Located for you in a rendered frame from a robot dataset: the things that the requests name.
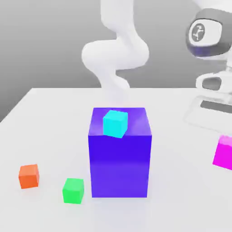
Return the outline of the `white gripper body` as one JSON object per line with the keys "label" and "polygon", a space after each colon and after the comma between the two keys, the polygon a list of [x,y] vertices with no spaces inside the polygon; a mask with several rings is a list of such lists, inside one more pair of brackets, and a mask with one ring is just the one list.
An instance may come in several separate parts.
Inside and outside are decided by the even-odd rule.
{"label": "white gripper body", "polygon": [[201,128],[232,135],[232,96],[197,96],[184,115],[184,121]]}

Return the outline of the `small magenta cube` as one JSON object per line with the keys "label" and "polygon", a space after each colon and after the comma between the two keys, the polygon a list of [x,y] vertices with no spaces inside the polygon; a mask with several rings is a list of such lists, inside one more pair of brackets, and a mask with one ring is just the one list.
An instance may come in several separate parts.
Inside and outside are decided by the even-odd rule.
{"label": "small magenta cube", "polygon": [[232,136],[220,136],[213,165],[232,170]]}

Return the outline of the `small cyan cube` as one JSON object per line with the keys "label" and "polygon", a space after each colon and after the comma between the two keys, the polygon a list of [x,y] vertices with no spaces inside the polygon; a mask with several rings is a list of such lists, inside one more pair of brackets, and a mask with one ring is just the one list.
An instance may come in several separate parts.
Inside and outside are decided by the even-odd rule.
{"label": "small cyan cube", "polygon": [[128,113],[109,110],[103,117],[103,134],[122,138],[128,129]]}

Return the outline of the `small green cube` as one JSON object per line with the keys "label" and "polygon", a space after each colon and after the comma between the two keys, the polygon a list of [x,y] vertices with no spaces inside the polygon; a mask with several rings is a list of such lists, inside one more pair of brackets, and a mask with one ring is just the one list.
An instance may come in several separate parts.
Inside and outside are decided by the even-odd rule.
{"label": "small green cube", "polygon": [[84,196],[84,180],[67,178],[62,193],[64,203],[81,204]]}

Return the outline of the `small orange cube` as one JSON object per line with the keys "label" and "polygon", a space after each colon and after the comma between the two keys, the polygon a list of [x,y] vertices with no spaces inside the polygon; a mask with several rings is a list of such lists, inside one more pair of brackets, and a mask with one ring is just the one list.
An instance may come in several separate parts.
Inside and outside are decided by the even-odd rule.
{"label": "small orange cube", "polygon": [[39,186],[39,169],[37,164],[23,165],[19,170],[19,183],[22,189]]}

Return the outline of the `large blue box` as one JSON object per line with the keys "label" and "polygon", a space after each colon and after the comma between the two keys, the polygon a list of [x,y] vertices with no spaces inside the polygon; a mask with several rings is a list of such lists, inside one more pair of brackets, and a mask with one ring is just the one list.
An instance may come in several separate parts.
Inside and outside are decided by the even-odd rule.
{"label": "large blue box", "polygon": [[144,108],[118,108],[128,113],[122,138],[103,134],[109,108],[93,108],[88,133],[92,197],[147,197],[152,133]]}

